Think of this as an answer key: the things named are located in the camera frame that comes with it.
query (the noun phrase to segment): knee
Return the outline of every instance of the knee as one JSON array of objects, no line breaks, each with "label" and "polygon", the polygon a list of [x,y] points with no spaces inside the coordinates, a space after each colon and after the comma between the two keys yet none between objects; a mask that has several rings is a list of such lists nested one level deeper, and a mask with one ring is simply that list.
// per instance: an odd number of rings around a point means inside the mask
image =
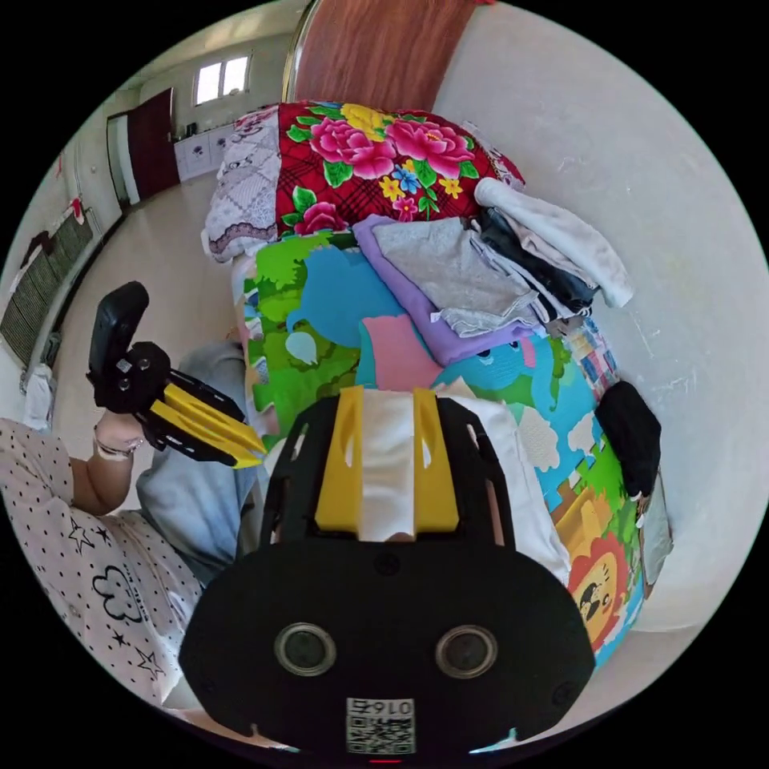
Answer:
[{"label": "knee", "polygon": [[243,400],[246,364],[239,344],[214,342],[185,356],[179,371],[237,401]]}]

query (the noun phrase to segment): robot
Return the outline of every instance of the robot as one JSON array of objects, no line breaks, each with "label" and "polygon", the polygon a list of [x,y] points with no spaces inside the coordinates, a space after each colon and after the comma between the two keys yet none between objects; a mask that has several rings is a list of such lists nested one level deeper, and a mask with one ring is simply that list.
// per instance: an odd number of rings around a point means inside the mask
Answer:
[{"label": "robot", "polygon": [[[262,461],[230,399],[175,371],[157,345],[131,346],[148,301],[133,283],[99,305],[97,405],[134,414],[159,450],[234,469]],[[343,389],[299,415],[259,543],[203,592],[179,664],[216,722],[298,750],[277,751],[281,765],[478,764],[488,754],[473,751],[512,729],[522,740],[561,720],[592,675],[590,640],[567,589],[516,551],[493,446],[449,398],[413,395],[415,538],[358,540],[360,454],[341,447],[360,436],[361,395]]]}]

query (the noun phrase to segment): yellow bracket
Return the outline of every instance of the yellow bracket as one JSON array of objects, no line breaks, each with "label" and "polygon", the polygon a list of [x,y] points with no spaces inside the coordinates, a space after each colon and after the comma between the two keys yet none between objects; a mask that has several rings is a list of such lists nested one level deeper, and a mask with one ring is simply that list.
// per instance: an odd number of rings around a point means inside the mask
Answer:
[{"label": "yellow bracket", "polygon": [[360,531],[363,502],[363,387],[339,393],[315,523],[321,531]]},{"label": "yellow bracket", "polygon": [[188,435],[235,459],[235,469],[260,465],[267,450],[253,428],[169,384],[150,410]]},{"label": "yellow bracket", "polygon": [[[414,535],[450,533],[459,526],[449,455],[431,390],[414,390]],[[425,448],[429,461],[425,461]]]}]

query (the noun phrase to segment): hand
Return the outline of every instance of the hand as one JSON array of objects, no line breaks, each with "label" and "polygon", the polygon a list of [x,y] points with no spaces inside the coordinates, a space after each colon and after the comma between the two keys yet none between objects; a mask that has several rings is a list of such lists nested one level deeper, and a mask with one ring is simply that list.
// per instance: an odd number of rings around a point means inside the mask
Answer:
[{"label": "hand", "polygon": [[131,414],[105,411],[96,425],[96,437],[108,449],[127,451],[144,439],[144,431],[139,420]]}]

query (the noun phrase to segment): wooden door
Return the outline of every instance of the wooden door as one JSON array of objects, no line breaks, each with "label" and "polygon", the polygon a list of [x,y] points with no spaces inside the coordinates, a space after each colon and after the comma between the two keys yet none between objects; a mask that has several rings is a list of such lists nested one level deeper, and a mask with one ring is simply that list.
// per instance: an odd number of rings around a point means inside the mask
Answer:
[{"label": "wooden door", "polygon": [[128,113],[128,151],[140,200],[179,183],[173,104],[174,91],[169,88]]},{"label": "wooden door", "polygon": [[289,101],[433,108],[474,0],[315,0],[286,68]]}]

